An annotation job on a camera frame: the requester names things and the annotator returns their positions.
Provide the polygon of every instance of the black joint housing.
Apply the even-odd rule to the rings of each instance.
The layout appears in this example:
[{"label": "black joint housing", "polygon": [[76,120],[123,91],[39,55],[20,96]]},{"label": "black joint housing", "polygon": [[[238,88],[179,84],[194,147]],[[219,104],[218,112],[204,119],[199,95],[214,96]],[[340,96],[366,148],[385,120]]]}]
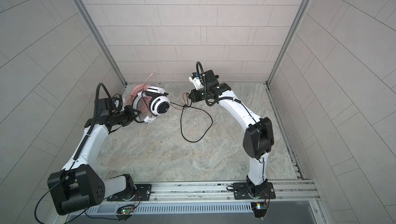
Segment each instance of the black joint housing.
[{"label": "black joint housing", "polygon": [[274,145],[272,122],[266,118],[260,118],[257,124],[251,124],[245,131],[243,146],[246,153],[255,159],[260,159],[264,153],[271,151]]}]

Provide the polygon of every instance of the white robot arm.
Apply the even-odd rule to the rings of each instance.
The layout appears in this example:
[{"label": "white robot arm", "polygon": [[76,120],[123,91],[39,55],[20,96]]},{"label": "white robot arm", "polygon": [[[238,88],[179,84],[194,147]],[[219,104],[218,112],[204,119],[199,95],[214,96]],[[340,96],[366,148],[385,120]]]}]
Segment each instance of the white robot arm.
[{"label": "white robot arm", "polygon": [[[205,100],[209,106],[219,103],[245,130],[243,147],[250,157],[246,190],[251,197],[260,197],[266,187],[267,159],[274,143],[271,121],[248,109],[227,84],[219,84],[218,76],[212,70],[199,73],[199,65],[197,62],[197,73],[190,77],[190,81],[195,82],[195,89],[189,98],[192,102]],[[104,88],[108,98],[98,99],[100,87]],[[104,85],[98,84],[94,117],[87,121],[76,151],[62,170],[52,173],[47,180],[58,214],[65,215],[98,205],[107,197],[115,201],[129,201],[136,197],[136,187],[129,174],[102,181],[95,172],[96,157],[113,126],[120,124],[124,127],[133,121],[150,123],[157,115],[164,114],[170,106],[167,95],[163,88],[151,86],[138,93],[132,105],[123,106],[121,96],[110,97]],[[145,102],[151,116],[141,120],[137,102],[144,96],[152,97],[149,103]]]}]

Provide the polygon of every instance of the headphone ear cup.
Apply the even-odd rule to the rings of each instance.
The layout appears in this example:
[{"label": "headphone ear cup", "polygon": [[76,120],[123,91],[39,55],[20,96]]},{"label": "headphone ear cup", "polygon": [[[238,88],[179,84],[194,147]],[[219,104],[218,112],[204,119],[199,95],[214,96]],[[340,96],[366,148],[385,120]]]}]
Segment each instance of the headphone ear cup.
[{"label": "headphone ear cup", "polygon": [[170,102],[167,96],[158,96],[151,99],[149,106],[153,114],[162,115],[169,110]]}]

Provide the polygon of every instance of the mounting plate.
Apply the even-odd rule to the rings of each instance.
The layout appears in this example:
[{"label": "mounting plate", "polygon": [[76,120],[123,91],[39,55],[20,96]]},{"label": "mounting plate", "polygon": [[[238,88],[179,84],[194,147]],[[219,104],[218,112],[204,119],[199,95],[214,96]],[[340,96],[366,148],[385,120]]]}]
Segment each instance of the mounting plate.
[{"label": "mounting plate", "polygon": [[[261,197],[259,198],[252,198],[247,190],[246,187],[246,183],[233,183],[232,184],[233,188],[239,188],[239,189],[246,189],[246,191],[234,191],[234,198],[235,200],[259,200],[259,199],[265,199],[265,195],[263,194]],[[275,191],[274,191],[274,186],[272,186],[272,183],[267,182],[265,188],[264,188],[264,192],[269,196],[270,199],[275,199]]]},{"label": "mounting plate", "polygon": [[[140,201],[148,201],[150,199],[150,194],[151,194],[151,184],[135,184],[135,186],[136,186],[136,190],[140,193],[140,197],[141,197]],[[132,199],[129,199],[127,201],[135,201],[137,195],[139,194],[135,194],[135,196]],[[125,201],[115,197],[107,197],[106,200],[108,202]]]}]

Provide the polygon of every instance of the tiled wall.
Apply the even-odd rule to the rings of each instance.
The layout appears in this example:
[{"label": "tiled wall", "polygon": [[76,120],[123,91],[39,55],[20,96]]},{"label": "tiled wall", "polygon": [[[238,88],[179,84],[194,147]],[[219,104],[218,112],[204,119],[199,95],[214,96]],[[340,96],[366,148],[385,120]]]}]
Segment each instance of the tiled wall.
[{"label": "tiled wall", "polygon": [[268,79],[301,0],[82,0],[127,82]]},{"label": "tiled wall", "polygon": [[[0,0],[0,223],[36,223],[100,82],[123,88],[71,0]],[[41,221],[51,201],[40,203]]]},{"label": "tiled wall", "polygon": [[271,89],[337,223],[396,222],[396,0],[312,0]]}]

